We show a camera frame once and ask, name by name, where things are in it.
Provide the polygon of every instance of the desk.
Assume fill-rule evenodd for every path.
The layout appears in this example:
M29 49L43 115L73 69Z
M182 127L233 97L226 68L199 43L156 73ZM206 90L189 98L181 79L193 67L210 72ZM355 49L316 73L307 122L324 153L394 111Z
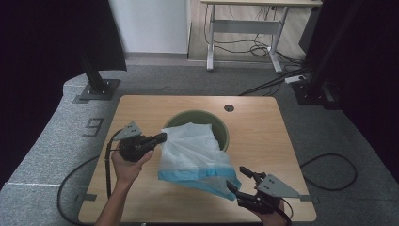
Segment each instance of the desk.
M233 112L224 109L233 105ZM272 97L229 96L123 96L107 134L103 151L91 179L88 194L95 201L84 201L79 219L94 222L100 215L107 197L105 188L104 153L108 140L130 121L135 121L143 135L160 132L175 114L189 109L202 109L216 114L229 129L230 145L227 150L241 191L254 194L254 181L239 172L246 166L257 172L272 173L303 195L309 191L298 166L294 149L288 137L277 102ZM152 159L144 165L140 176L128 194L123 222L258 222L248 210L238 207L236 201L211 195L192 188L158 181L157 171L161 151L155 149ZM112 187L115 174L111 170ZM287 199L294 208L293 221L313 221L316 213L312 202Z
M273 35L273 41L267 50L276 73L282 73L276 50L289 7L321 7L323 4L321 0L201 0L201 3L212 5L209 30L211 38L208 44L208 56L206 61L206 69L208 71L214 69L214 33L222 32ZM215 18L216 5L274 6L284 7L284 11L279 21L217 20Z

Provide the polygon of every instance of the black curtain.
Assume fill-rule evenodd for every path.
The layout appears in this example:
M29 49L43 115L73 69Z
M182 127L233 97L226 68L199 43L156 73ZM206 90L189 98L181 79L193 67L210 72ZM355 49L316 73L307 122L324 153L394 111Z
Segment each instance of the black curtain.
M15 0L1 3L1 184L55 112L63 84L84 73L79 51L98 71L126 71L106 0Z
M327 48L352 18L332 54ZM325 0L307 59L339 87L339 105L399 181L399 25L388 0Z

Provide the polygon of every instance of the gray carpet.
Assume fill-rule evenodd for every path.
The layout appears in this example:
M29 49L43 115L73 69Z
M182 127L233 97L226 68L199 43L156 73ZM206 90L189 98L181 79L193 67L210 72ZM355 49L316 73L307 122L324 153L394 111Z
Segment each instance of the gray carpet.
M204 67L195 66L129 66L127 73L101 75L121 80L111 101L74 104L87 79L80 75L65 84L54 116L0 192L0 225L71 225L56 208L59 185L72 170L101 152L120 96L237 95L277 77L272 69L221 67L208 73ZM298 105L286 84L274 96L299 163L322 153L339 153L349 158L359 172L358 180L343 191L330 192L308 184L317 220L295 225L397 225L399 186L344 113ZM95 136L96 129L87 125L90 119L99 118L104 121ZM63 189L62 209L73 220L77 220L96 162L78 170ZM303 173L330 187L347 183L353 175L349 165L336 157L314 162Z

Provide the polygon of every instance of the desk leg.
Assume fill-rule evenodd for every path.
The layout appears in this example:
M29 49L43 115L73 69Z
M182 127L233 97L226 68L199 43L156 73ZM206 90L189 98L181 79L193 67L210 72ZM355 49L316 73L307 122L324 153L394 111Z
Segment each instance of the desk leg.
M279 44L279 38L281 37L282 28L285 25L285 19L287 18L288 7L284 7L284 11L282 12L282 17L279 20L279 28L277 34L273 37L272 46L268 47L270 58L272 59L273 66L275 67L276 73L282 73L282 68L279 64L278 55L276 54L277 45Z
M215 22L215 5L212 5L210 35L211 39L208 44L208 56L206 59L206 70L211 72L214 69L214 22Z

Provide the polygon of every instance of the white wall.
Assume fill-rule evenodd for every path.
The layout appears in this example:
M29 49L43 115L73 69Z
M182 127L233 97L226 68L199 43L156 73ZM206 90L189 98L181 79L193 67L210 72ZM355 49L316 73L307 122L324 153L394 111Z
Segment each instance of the white wall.
M187 54L189 0L109 0L125 53Z

